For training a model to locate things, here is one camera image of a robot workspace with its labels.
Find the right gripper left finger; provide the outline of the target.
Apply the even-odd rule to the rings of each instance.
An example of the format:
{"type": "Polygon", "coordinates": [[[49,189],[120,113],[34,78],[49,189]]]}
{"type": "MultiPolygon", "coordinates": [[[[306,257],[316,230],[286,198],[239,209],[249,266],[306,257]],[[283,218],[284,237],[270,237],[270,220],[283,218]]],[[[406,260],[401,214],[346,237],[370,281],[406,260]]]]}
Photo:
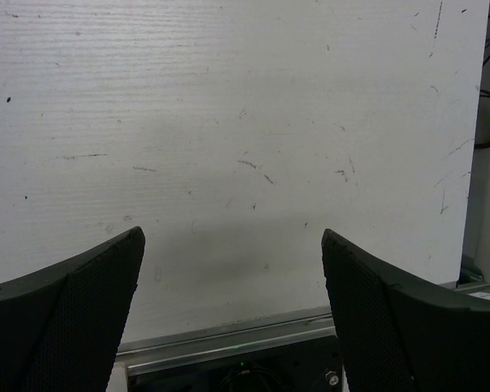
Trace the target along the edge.
{"type": "Polygon", "coordinates": [[[104,391],[145,250],[136,226],[0,283],[0,391],[104,391]]]}

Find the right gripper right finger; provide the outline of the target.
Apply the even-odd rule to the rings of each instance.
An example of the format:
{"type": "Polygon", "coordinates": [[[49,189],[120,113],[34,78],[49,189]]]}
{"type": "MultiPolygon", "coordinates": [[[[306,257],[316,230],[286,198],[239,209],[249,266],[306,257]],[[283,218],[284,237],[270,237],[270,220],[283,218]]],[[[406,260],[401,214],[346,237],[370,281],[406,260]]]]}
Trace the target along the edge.
{"type": "Polygon", "coordinates": [[[351,391],[490,391],[490,301],[441,287],[331,229],[323,272],[351,391]]]}

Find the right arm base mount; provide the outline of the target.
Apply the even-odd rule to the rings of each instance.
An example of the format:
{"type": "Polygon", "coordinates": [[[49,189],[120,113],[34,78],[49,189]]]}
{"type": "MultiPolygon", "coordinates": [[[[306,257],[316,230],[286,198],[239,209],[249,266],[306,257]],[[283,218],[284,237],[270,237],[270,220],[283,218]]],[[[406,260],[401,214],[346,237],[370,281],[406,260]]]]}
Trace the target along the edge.
{"type": "Polygon", "coordinates": [[[337,339],[318,339],[175,364],[128,377],[130,391],[342,391],[337,339]]]}

